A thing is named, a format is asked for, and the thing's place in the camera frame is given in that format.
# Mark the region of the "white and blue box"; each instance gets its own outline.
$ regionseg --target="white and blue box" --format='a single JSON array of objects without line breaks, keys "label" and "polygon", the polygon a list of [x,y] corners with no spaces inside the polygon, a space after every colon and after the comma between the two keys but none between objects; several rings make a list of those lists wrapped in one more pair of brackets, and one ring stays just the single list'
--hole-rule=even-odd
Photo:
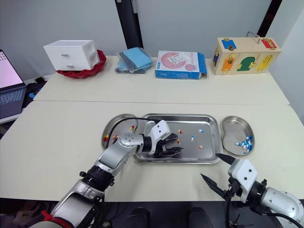
[{"label": "white and blue box", "polygon": [[198,52],[158,51],[155,75],[158,78],[200,79],[207,75],[205,57]]}]

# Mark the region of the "laptop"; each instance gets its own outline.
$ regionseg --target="laptop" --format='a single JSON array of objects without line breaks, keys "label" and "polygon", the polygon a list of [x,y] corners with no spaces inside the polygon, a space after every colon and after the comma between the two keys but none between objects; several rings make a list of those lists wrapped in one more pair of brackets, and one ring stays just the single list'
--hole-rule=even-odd
[{"label": "laptop", "polygon": [[21,113],[25,91],[26,85],[0,49],[0,119]]}]

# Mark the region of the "white wall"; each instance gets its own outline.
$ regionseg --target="white wall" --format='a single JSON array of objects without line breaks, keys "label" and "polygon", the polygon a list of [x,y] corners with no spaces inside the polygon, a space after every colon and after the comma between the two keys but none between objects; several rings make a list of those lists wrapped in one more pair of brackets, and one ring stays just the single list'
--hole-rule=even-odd
[{"label": "white wall", "polygon": [[304,124],[304,9],[283,44],[282,53],[270,67],[290,105]]},{"label": "white wall", "polygon": [[216,37],[257,33],[271,0],[138,0],[143,47],[198,51],[212,58]]},{"label": "white wall", "polygon": [[267,32],[281,47],[304,8],[304,0],[282,0],[274,20]]},{"label": "white wall", "polygon": [[0,0],[0,48],[23,80],[55,72],[43,46],[58,39],[126,49],[114,0]]}]

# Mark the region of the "red basket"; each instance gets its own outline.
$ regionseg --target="red basket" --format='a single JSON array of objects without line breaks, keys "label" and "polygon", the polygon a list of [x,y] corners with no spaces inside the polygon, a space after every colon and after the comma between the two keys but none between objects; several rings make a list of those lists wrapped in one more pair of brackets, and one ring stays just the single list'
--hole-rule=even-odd
[{"label": "red basket", "polygon": [[96,64],[92,70],[82,70],[82,71],[67,71],[67,70],[58,70],[57,73],[62,74],[71,78],[86,78],[90,76],[94,76],[104,67],[106,57],[101,50],[97,50],[100,63]]}]

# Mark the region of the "green shape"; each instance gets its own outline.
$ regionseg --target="green shape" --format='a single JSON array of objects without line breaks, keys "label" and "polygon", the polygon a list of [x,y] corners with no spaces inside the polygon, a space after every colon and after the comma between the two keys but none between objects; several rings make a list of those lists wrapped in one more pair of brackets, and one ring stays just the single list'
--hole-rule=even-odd
[{"label": "green shape", "polygon": [[254,63],[254,62],[255,62],[255,58],[254,57],[246,57],[246,58],[244,58],[242,60],[242,62],[241,62],[241,64],[242,64],[241,68],[238,69],[237,71],[248,71],[248,70],[250,70],[249,65],[251,63]]}]

